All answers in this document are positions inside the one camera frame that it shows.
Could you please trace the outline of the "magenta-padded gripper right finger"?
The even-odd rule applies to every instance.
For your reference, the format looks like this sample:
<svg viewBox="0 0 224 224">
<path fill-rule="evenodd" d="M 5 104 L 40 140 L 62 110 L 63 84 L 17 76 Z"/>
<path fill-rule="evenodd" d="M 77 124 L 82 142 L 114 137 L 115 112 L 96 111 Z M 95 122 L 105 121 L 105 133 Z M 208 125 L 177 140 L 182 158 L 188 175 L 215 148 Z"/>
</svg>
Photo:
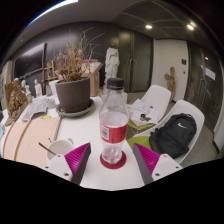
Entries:
<svg viewBox="0 0 224 224">
<path fill-rule="evenodd" d="M 145 185 L 182 169 L 168 154 L 157 154 L 151 149 L 134 143 L 133 153 Z"/>
</svg>

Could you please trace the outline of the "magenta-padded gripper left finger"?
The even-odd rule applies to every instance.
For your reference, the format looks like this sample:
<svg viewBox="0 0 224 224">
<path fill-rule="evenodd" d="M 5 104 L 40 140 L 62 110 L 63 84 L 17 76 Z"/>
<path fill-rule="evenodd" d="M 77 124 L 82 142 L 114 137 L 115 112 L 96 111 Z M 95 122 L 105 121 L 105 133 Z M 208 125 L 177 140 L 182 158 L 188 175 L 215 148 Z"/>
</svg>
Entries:
<svg viewBox="0 0 224 224">
<path fill-rule="evenodd" d="M 90 154 L 91 144 L 86 143 L 66 155 L 56 154 L 43 169 L 79 185 L 82 181 Z"/>
</svg>

